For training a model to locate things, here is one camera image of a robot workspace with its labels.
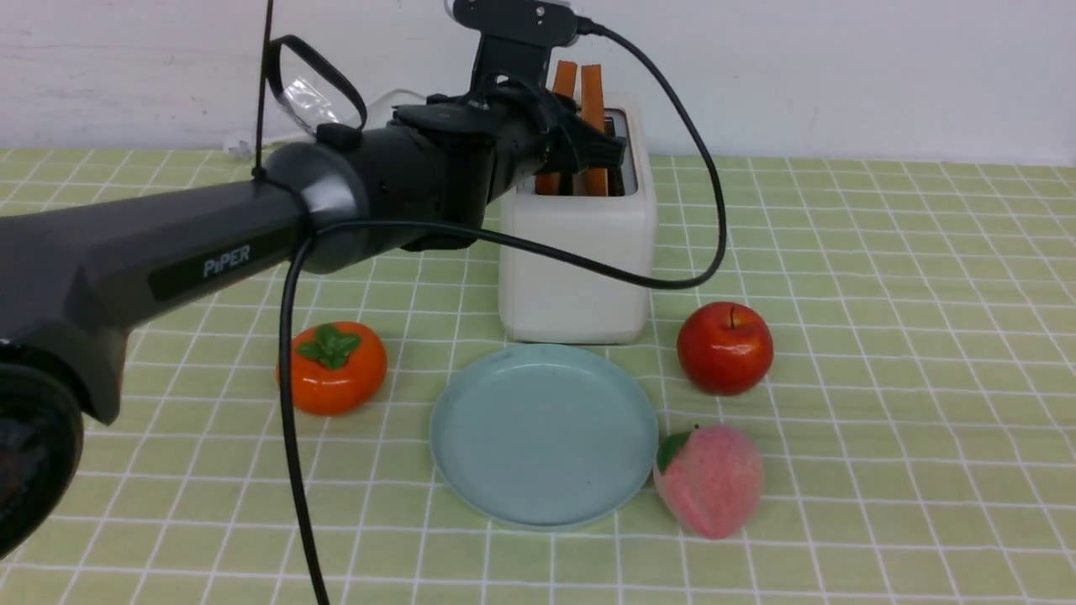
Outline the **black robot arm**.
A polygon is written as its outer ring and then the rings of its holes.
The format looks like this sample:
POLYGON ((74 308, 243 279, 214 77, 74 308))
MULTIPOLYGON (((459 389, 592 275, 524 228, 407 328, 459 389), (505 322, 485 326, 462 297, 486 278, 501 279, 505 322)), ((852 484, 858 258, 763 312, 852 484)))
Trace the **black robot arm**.
POLYGON ((615 168, 627 142, 564 97, 497 84, 480 103, 434 95, 380 127, 323 124, 266 158, 265 175, 3 217, 3 554, 46 520, 76 474, 83 420, 119 414, 129 335, 293 256, 331 273, 396 249, 458 250, 428 222, 477 229, 539 173, 615 168))

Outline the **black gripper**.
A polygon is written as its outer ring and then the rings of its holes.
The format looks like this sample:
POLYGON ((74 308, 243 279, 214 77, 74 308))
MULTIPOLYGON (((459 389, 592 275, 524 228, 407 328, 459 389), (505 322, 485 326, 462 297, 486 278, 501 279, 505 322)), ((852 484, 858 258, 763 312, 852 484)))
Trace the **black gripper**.
POLYGON ((509 189, 541 171, 550 149, 551 172, 557 175, 619 168, 629 149, 629 140, 610 129, 614 119, 607 108, 592 125, 558 111, 552 92, 511 80, 395 105, 392 121, 422 135, 450 167, 489 169, 491 188, 509 189))

